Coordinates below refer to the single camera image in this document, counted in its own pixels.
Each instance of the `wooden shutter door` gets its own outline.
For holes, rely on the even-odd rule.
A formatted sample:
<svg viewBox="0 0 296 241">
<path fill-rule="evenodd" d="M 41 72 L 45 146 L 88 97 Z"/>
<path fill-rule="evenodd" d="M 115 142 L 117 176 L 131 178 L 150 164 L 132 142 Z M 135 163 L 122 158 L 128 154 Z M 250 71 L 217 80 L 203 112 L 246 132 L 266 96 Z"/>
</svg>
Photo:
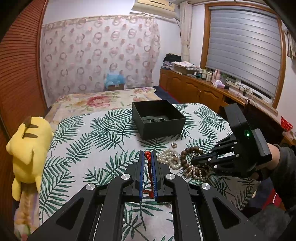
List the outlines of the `wooden shutter door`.
<svg viewBox="0 0 296 241">
<path fill-rule="evenodd" d="M 0 43 L 0 113 L 12 136 L 27 116 L 44 116 L 39 67 L 40 31 L 46 0 L 33 0 Z"/>
</svg>

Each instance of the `person's arm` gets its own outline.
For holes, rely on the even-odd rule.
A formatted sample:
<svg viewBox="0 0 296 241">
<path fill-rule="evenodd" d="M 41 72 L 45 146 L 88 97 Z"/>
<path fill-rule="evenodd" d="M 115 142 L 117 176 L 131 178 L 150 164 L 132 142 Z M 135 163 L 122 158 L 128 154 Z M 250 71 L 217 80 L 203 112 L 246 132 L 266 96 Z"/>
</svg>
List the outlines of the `person's arm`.
<svg viewBox="0 0 296 241">
<path fill-rule="evenodd" d="M 270 178 L 274 189 L 282 199 L 285 208 L 296 205 L 296 157 L 292 149 L 268 144 L 272 161 L 266 168 L 271 170 Z"/>
</svg>

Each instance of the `air conditioner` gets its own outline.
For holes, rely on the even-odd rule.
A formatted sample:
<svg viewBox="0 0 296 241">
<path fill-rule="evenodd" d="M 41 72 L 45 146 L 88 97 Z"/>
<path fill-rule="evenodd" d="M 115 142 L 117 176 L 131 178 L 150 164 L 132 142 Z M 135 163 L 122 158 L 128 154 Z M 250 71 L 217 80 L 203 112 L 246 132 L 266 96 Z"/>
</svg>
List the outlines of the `air conditioner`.
<svg viewBox="0 0 296 241">
<path fill-rule="evenodd" d="M 132 10 L 165 18 L 174 18 L 176 16 L 175 4 L 168 0 L 136 0 Z"/>
</svg>

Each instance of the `bed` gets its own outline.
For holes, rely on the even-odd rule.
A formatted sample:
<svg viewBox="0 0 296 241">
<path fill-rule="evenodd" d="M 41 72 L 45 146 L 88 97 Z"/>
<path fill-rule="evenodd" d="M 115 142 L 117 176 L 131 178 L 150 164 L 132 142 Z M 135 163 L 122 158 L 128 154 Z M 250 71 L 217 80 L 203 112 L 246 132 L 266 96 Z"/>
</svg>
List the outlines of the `bed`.
<svg viewBox="0 0 296 241">
<path fill-rule="evenodd" d="M 40 196 L 34 186 L 24 186 L 15 214 L 16 235 L 25 240 L 87 183 L 103 185 L 121 175 L 128 164 L 137 161 L 140 150 L 160 152 L 174 141 L 179 153 L 187 146 L 208 151 L 231 133 L 228 123 L 206 106 L 175 104 L 186 117 L 181 135 L 143 141 L 131 119 L 132 101 L 158 99 L 153 88 L 140 88 L 73 94 L 57 100 L 46 116 L 57 131 L 47 155 Z M 104 137 L 96 136 L 102 129 Z M 171 172 L 182 175 L 181 170 Z M 198 180 L 187 181 L 200 184 Z M 240 210 L 258 186 L 250 178 L 214 174 L 209 182 Z M 170 203 L 159 204 L 146 196 L 141 204 L 126 203 L 123 240 L 172 241 L 172 219 Z"/>
</svg>

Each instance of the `patterned curtain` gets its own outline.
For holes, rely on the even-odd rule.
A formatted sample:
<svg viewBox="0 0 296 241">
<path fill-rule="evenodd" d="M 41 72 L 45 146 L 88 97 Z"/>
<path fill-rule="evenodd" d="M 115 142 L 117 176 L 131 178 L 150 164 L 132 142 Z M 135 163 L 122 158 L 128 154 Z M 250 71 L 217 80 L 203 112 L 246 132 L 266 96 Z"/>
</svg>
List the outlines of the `patterned curtain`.
<svg viewBox="0 0 296 241">
<path fill-rule="evenodd" d="M 52 104 L 59 96 L 153 86 L 160 49 L 155 18 L 100 16 L 42 28 L 42 81 Z"/>
</svg>

